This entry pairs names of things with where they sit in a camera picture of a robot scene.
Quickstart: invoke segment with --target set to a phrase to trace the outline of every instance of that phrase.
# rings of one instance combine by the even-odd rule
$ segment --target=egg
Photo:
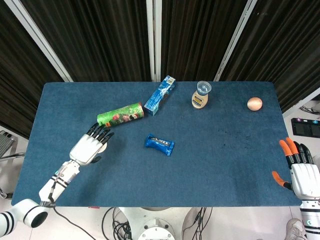
[[[247,106],[251,111],[258,111],[262,107],[262,100],[258,97],[252,97],[249,99]]]

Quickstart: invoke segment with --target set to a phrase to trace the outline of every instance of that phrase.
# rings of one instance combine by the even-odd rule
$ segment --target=white robotic hand
[[[113,132],[107,135],[109,131],[109,128],[104,130],[103,125],[98,127],[96,123],[80,138],[70,151],[71,160],[64,162],[40,190],[41,206],[54,207],[57,198],[79,173],[79,167],[100,160],[95,156],[106,149],[108,140],[114,135]]]
[[[109,131],[110,129],[104,130],[104,126],[98,127],[96,123],[80,138],[70,151],[70,161],[64,162],[40,190],[40,205],[31,199],[24,199],[10,210],[1,212],[0,237],[10,234],[17,221],[31,228],[41,225],[47,218],[49,209],[56,206],[57,198],[79,173],[79,167],[100,160],[100,157],[95,156],[106,149],[108,140],[114,135],[113,132],[107,135]]]
[[[281,179],[276,171],[274,180],[284,188],[292,190],[302,200],[300,211],[308,240],[320,240],[320,173],[314,164],[309,149],[289,137],[279,141],[289,169],[292,183]]]

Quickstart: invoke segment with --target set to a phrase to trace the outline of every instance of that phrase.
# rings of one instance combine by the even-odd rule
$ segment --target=bottle label
[[[202,104],[202,99],[198,98],[197,96],[194,96],[194,98],[192,99],[192,102],[197,105],[197,106],[201,106]]]

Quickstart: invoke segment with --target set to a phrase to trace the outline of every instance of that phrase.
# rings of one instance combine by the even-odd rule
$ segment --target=shoe
[[[285,240],[307,240],[304,236],[304,225],[299,219],[292,218],[288,221]]]

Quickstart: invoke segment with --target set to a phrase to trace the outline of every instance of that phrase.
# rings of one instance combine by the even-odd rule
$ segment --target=green chip can
[[[135,119],[143,118],[145,116],[141,102],[124,106],[116,110],[108,111],[99,114],[96,119],[99,125],[106,127],[115,126],[118,124],[126,123]]]

